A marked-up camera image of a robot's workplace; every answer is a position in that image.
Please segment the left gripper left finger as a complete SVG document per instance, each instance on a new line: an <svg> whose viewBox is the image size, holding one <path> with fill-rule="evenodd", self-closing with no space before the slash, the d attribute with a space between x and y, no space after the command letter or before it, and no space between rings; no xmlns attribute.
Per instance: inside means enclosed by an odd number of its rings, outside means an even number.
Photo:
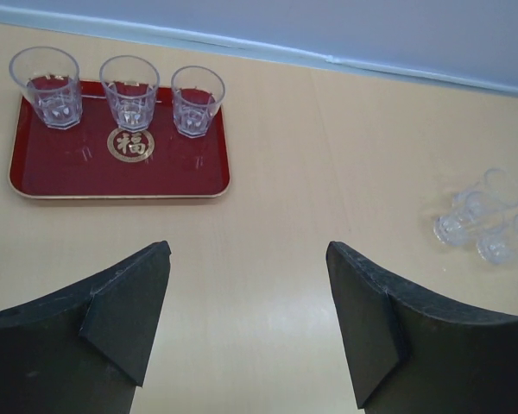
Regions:
<svg viewBox="0 0 518 414"><path fill-rule="evenodd" d="M90 277L0 311L0 413L128 413L167 292L158 241Z"/></svg>

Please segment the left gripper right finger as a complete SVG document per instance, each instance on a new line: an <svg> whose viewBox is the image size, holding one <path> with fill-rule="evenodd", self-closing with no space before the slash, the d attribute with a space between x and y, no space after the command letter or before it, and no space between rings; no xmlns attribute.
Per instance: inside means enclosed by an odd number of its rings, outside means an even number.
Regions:
<svg viewBox="0 0 518 414"><path fill-rule="evenodd" d="M518 316L433 292L341 241L325 259L359 409L518 413Z"/></svg>

